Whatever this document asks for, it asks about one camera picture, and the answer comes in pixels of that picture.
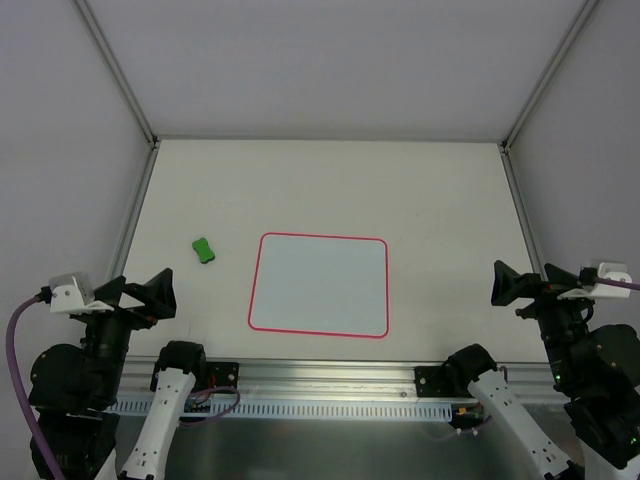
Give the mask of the green whiteboard eraser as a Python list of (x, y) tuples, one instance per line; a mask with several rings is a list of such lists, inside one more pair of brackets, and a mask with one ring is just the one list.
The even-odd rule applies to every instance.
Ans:
[(194, 240), (191, 244), (200, 264), (207, 264), (215, 260), (216, 254), (205, 237)]

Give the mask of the pink framed whiteboard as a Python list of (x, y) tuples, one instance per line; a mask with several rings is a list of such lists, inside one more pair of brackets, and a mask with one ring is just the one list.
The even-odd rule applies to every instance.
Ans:
[(381, 238), (268, 232), (260, 238), (248, 325), (260, 332), (383, 339), (390, 331)]

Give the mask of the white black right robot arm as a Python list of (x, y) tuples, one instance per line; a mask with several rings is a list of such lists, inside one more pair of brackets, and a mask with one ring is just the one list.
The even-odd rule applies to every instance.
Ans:
[(639, 336), (628, 324), (590, 329), (601, 299), (626, 299), (639, 288), (623, 264), (601, 262), (572, 274), (546, 264), (543, 274), (494, 264), (491, 303), (529, 305), (518, 317), (537, 323), (553, 388), (578, 438), (583, 465), (570, 460), (511, 393), (488, 351), (472, 344), (450, 355), (428, 382), (469, 396), (514, 436), (541, 479), (636, 479), (639, 476)]

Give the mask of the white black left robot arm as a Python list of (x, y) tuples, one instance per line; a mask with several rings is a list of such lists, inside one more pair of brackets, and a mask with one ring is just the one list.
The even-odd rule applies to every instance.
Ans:
[(150, 410), (121, 468), (115, 465), (120, 418), (109, 409), (117, 400), (132, 333), (177, 313), (172, 269), (144, 284), (119, 276), (98, 288), (82, 273), (62, 275), (38, 298), (52, 313), (85, 326), (80, 345), (54, 345), (31, 369), (28, 403), (40, 415), (39, 435), (48, 445), (31, 444), (39, 474), (55, 478), (48, 464), (55, 461), (67, 479), (163, 478), (185, 402), (208, 379), (203, 345), (172, 340), (161, 349), (150, 380)]

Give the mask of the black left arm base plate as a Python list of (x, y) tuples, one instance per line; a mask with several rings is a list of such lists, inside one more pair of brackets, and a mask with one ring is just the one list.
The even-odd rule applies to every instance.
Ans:
[(205, 385), (209, 388), (238, 386), (240, 364), (237, 362), (208, 361)]

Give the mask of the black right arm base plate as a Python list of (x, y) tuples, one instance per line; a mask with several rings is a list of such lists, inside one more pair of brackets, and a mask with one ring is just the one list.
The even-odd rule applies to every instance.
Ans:
[(413, 373), (418, 398), (444, 398), (451, 393), (451, 385), (442, 366), (418, 365)]

